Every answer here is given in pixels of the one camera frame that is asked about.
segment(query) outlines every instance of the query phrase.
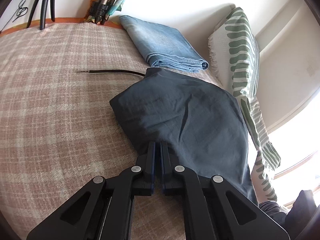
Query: cord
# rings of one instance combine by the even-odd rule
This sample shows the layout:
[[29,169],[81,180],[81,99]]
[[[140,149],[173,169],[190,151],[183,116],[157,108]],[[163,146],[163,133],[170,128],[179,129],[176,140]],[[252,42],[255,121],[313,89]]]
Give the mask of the cord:
[[77,71],[77,73],[130,73],[144,77],[145,74],[131,71],[131,70],[124,70],[124,69],[102,69],[102,70],[83,70]]
[[26,2],[26,0],[21,0],[19,5],[18,5],[18,9],[14,12],[14,14],[11,16],[11,18],[9,19],[9,21],[5,24],[5,26],[3,26],[3,28],[1,29],[0,31],[0,34],[1,32],[3,31],[3,29],[8,25],[8,23],[12,20],[12,18],[14,16],[16,16],[16,18],[12,21],[14,22],[16,19],[26,15],[26,13],[28,12],[28,7],[23,7],[24,3]]

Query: green and white striped fabric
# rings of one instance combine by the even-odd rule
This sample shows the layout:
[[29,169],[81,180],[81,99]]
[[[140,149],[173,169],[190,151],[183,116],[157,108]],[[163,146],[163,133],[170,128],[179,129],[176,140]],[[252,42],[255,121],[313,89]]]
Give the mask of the green and white striped fabric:
[[254,172],[262,192],[258,200],[276,200],[270,178],[280,165],[280,156],[269,141],[259,102],[256,98],[259,77],[259,48],[249,21],[238,7],[209,38],[212,67],[223,88],[237,99],[249,134],[258,151]]

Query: silver screw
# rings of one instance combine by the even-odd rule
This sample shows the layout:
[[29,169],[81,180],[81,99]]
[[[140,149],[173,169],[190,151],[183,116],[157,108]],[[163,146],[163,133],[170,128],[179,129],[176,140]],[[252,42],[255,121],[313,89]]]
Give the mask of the silver screw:
[[174,168],[177,172],[183,172],[184,171],[184,167],[181,165],[178,165]]
[[221,183],[221,182],[223,182],[223,177],[216,175],[213,177],[213,181],[216,183]]
[[103,182],[103,177],[101,177],[101,176],[94,177],[93,182],[96,184],[99,184],[99,183]]
[[133,167],[131,168],[131,170],[132,170],[133,172],[139,172],[139,171],[141,171],[141,167],[140,167],[140,166],[133,166]]

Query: light blue denim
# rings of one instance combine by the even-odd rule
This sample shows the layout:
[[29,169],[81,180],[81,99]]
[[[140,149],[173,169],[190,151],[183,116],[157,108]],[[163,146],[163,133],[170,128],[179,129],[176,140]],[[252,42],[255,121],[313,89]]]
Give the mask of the light blue denim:
[[151,67],[168,67],[187,72],[205,70],[206,62],[174,28],[123,15],[121,25]]

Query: tripod leg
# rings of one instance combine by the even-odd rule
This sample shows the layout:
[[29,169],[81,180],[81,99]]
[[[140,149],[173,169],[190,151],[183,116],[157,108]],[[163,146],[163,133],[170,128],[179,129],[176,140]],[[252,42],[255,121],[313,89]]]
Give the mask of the tripod leg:
[[43,30],[45,26],[45,16],[47,13],[48,1],[49,0],[42,0],[41,13],[40,13],[40,30]]
[[30,24],[31,24],[31,21],[32,21],[32,17],[33,17],[33,14],[35,13],[35,10],[36,10],[36,7],[37,7],[38,2],[39,2],[39,0],[35,0],[35,1],[33,2],[33,5],[32,5],[32,8],[31,8],[31,11],[30,11],[30,14],[29,14],[28,23],[27,23],[27,27],[26,27],[26,28],[29,28],[29,27],[30,27]]
[[54,15],[54,0],[50,0],[50,13],[51,13],[51,20],[54,22],[55,15]]

